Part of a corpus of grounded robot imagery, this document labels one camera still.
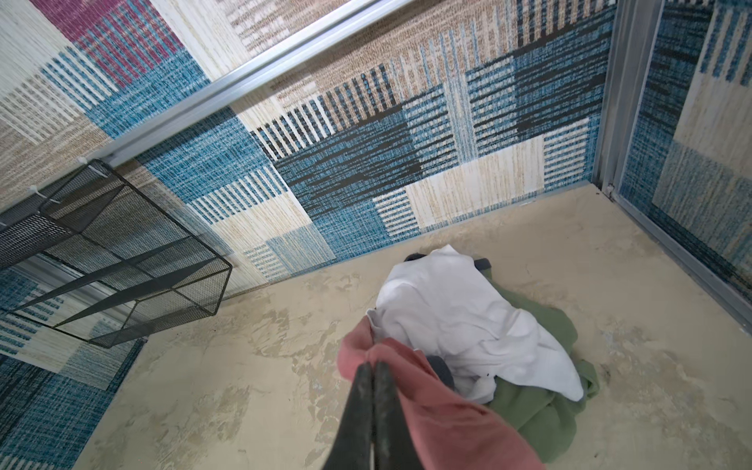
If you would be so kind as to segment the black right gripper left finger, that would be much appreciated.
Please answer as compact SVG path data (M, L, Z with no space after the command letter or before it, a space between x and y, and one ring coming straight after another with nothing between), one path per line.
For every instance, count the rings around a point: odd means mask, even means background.
M360 364L324 470L368 470L372 460L373 370Z

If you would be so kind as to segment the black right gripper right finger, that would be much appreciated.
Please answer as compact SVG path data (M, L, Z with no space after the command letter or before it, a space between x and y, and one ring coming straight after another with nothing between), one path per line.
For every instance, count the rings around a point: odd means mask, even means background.
M423 469L415 450L399 390L386 362L374 370L373 449L376 469Z

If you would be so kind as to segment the red cloth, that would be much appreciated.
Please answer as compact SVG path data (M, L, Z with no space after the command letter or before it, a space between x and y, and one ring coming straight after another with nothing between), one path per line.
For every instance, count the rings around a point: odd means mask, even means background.
M544 468L532 447L497 413L447 387L423 352L392 338L376 340L366 316L342 340L337 366L352 381L364 362L389 365L424 468Z

